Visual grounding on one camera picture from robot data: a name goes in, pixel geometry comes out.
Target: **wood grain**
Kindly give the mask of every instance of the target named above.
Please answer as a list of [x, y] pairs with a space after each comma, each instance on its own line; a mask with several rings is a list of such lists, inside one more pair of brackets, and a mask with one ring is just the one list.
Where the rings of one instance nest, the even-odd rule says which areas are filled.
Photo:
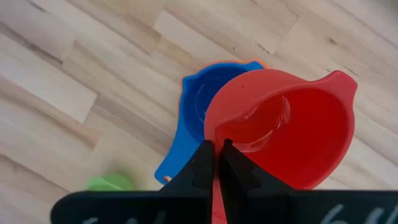
[[317, 188], [398, 189], [397, 15], [394, 0], [0, 1], [0, 223], [49, 223], [96, 175], [161, 188], [181, 79], [219, 60], [345, 71], [354, 139]]
[[96, 98], [92, 91], [1, 34], [0, 76], [80, 122]]

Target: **measuring cup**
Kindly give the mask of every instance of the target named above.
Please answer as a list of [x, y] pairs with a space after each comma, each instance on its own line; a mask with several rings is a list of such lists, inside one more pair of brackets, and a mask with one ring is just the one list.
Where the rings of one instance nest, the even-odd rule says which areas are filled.
[[312, 189], [340, 163], [354, 133], [356, 82], [341, 71], [308, 82], [280, 70], [256, 70], [213, 98], [205, 138], [226, 138], [268, 173]]
[[169, 153], [155, 172], [160, 183], [175, 177], [205, 139], [205, 115], [217, 91], [238, 75], [264, 67], [257, 61], [219, 62], [182, 80], [177, 131]]

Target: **blue measuring cup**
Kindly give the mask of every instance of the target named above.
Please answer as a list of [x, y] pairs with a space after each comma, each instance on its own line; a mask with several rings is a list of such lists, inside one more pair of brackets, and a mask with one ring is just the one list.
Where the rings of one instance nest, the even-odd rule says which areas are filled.
[[218, 90], [242, 73], [263, 68], [257, 61], [220, 62], [182, 80], [177, 131], [169, 153], [155, 172], [160, 183], [174, 178], [205, 139], [206, 110]]

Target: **red plastic cup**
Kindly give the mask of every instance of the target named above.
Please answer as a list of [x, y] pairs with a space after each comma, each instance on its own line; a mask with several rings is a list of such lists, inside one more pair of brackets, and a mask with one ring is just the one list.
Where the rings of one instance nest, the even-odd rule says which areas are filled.
[[[280, 70], [247, 72], [211, 101], [205, 139], [213, 141], [216, 155], [224, 139], [232, 139], [268, 173], [295, 189], [312, 189], [347, 152], [354, 133], [356, 89], [356, 82], [341, 71], [313, 82]], [[217, 182], [215, 214], [220, 213], [215, 206], [222, 206]]]

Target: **cup handle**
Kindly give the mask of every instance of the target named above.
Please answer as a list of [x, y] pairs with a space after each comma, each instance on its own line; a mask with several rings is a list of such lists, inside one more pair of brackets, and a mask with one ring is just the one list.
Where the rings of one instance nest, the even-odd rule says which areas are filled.
[[155, 172], [155, 178], [167, 184], [167, 177], [174, 178], [191, 159], [200, 143], [194, 139], [185, 126], [180, 125], [169, 153]]

